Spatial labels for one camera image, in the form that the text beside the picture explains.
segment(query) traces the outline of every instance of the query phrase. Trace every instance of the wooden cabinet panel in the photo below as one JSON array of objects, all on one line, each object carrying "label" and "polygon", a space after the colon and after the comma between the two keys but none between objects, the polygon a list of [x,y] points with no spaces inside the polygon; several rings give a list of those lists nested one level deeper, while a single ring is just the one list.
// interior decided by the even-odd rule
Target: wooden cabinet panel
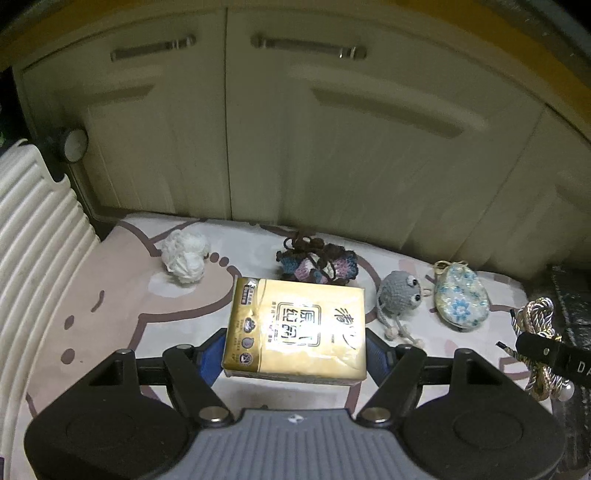
[{"label": "wooden cabinet panel", "polygon": [[457,257],[520,278],[550,263],[589,262],[590,213],[590,145],[547,109]]},{"label": "wooden cabinet panel", "polygon": [[[368,54],[255,48],[255,34]],[[457,53],[347,18],[230,10],[226,58],[233,217],[424,260],[456,253],[542,111]]]},{"label": "wooden cabinet panel", "polygon": [[[115,49],[195,37],[178,50],[117,61]],[[100,206],[229,218],[225,12],[164,17],[108,31],[23,74],[38,138],[83,125],[82,165]]]}]

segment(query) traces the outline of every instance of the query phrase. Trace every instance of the dark fabric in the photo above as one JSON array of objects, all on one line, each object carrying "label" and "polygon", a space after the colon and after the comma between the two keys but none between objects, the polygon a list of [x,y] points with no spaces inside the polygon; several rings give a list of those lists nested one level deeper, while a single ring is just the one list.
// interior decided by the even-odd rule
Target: dark fabric
[{"label": "dark fabric", "polygon": [[[562,266],[549,269],[543,278],[528,288],[530,300],[540,296],[555,305],[553,323],[563,342],[591,349],[591,288],[589,272]],[[567,445],[558,466],[556,479],[583,477],[591,469],[591,395],[577,386],[569,401],[552,402],[554,416],[566,430]]]}]

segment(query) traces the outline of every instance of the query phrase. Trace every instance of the metal handle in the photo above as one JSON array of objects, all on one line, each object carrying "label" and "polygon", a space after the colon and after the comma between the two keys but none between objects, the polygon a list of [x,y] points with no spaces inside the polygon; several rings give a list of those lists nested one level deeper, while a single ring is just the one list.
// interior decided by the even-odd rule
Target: metal handle
[{"label": "metal handle", "polygon": [[255,48],[276,48],[278,50],[306,51],[312,53],[327,53],[340,59],[363,60],[368,51],[363,45],[353,47],[339,47],[330,43],[320,43],[306,40],[292,40],[290,38],[266,38],[253,35],[251,45]]},{"label": "metal handle", "polygon": [[197,43],[195,35],[187,35],[178,40],[163,41],[160,43],[151,43],[149,45],[141,45],[139,47],[131,48],[116,48],[111,52],[111,61],[130,59],[131,57],[139,57],[141,55],[149,55],[159,51],[166,50],[181,50],[183,48],[191,47]]}]

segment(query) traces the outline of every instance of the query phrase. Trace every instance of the pearl bead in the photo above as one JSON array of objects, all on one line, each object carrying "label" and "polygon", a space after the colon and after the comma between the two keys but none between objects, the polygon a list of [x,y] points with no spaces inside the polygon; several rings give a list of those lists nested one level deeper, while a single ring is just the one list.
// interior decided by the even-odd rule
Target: pearl bead
[{"label": "pearl bead", "polygon": [[574,383],[570,380],[567,382],[565,386],[562,387],[560,390],[560,394],[558,395],[558,399],[560,401],[567,401],[573,398],[574,395]]}]

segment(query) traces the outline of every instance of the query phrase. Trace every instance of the floral pouch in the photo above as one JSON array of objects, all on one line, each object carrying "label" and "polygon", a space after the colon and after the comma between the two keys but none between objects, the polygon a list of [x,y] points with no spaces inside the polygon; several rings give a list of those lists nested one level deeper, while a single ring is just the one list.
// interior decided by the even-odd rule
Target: floral pouch
[{"label": "floral pouch", "polygon": [[460,330],[480,326],[491,312],[491,301],[478,276],[466,262],[442,260],[433,269],[437,277],[433,296],[441,318]]}]

